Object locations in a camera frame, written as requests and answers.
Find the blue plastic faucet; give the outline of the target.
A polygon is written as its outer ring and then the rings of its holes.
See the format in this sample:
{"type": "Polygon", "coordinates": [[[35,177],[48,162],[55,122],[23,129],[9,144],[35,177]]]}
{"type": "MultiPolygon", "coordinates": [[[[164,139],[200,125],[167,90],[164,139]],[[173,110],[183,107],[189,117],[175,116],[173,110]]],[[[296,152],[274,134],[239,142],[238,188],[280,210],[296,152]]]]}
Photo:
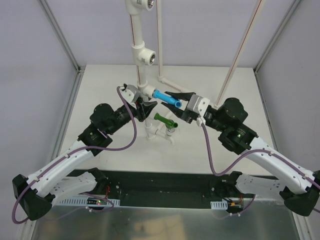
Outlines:
{"type": "Polygon", "coordinates": [[[152,97],[155,99],[160,99],[169,105],[175,106],[176,108],[180,108],[182,106],[182,103],[180,100],[175,99],[172,96],[166,95],[157,89],[153,92],[152,97]]]}

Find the white pipe assembly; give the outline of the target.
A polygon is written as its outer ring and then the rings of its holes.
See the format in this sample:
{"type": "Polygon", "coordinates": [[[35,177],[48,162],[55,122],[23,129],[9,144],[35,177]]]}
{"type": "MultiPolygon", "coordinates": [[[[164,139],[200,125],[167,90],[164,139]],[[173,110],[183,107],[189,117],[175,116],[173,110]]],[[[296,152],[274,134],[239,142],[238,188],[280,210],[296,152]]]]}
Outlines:
{"type": "MultiPolygon", "coordinates": [[[[156,92],[156,88],[148,83],[146,77],[146,66],[153,65],[155,60],[158,60],[158,81],[173,88],[174,90],[185,92],[187,90],[186,88],[176,85],[174,82],[171,82],[164,77],[162,2],[160,0],[126,0],[124,3],[130,19],[132,36],[131,50],[133,61],[136,66],[137,88],[140,91],[142,98],[144,100],[147,100],[148,98],[152,99],[154,97],[154,92],[156,92]],[[149,12],[152,9],[156,9],[157,52],[146,47],[142,34],[141,14],[143,11],[149,12]]],[[[245,50],[247,41],[250,38],[250,34],[254,29],[254,25],[264,6],[264,3],[264,0],[258,0],[253,8],[252,14],[238,45],[237,51],[235,52],[232,63],[228,69],[225,80],[219,91],[217,99],[213,104],[215,109],[222,105],[222,99],[227,91],[236,68],[238,67],[240,57],[245,50]]]]}

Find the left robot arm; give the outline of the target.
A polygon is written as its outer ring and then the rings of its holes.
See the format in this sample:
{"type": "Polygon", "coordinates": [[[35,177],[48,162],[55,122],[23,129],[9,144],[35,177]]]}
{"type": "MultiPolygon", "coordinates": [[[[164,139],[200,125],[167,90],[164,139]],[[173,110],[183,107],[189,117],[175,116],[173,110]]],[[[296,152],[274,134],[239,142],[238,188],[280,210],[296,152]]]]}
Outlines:
{"type": "Polygon", "coordinates": [[[92,191],[99,195],[105,191],[106,177],[97,168],[69,180],[63,180],[80,164],[96,157],[102,151],[119,152],[130,148],[137,139],[137,124],[143,122],[157,106],[156,101],[144,102],[141,97],[131,101],[121,98],[123,105],[113,110],[107,103],[97,105],[90,116],[89,126],[77,140],[61,155],[38,171],[24,176],[17,175],[12,180],[16,199],[11,219],[15,224],[24,223],[16,219],[16,211],[21,207],[27,220],[35,221],[45,216],[61,200],[77,194],[92,191]],[[127,123],[132,123],[133,138],[123,147],[110,148],[111,135],[127,123]]]}

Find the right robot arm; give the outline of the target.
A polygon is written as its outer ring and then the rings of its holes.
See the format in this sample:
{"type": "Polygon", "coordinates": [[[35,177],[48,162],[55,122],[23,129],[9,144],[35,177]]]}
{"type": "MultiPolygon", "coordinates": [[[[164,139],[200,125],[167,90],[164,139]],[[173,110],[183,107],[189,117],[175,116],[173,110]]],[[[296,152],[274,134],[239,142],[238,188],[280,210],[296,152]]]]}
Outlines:
{"type": "Polygon", "coordinates": [[[234,180],[225,184],[230,197],[253,194],[282,202],[290,211],[308,217],[316,210],[320,197],[320,173],[311,171],[289,160],[273,149],[254,130],[244,124],[248,113],[239,99],[227,98],[215,109],[209,99],[194,92],[166,92],[162,104],[176,117],[191,123],[196,121],[202,128],[209,166],[214,176],[220,177],[230,171],[240,160],[246,158],[258,164],[275,179],[253,177],[241,172],[232,172],[234,180]],[[218,140],[238,158],[224,171],[216,172],[213,164],[207,128],[220,133],[218,140]]]}

